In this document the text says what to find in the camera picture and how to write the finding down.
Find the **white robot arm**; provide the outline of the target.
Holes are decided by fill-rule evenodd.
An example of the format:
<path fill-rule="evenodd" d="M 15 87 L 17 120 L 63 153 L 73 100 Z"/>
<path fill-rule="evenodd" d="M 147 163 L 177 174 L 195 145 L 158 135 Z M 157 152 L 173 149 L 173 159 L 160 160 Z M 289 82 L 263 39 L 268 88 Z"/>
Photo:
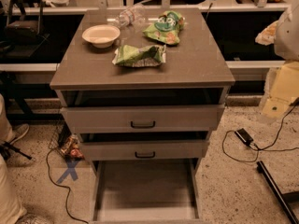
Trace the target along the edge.
<path fill-rule="evenodd" d="M 292 0 L 281 14 L 275 35 L 274 50 L 284 60 L 299 61 L 299 0 Z"/>

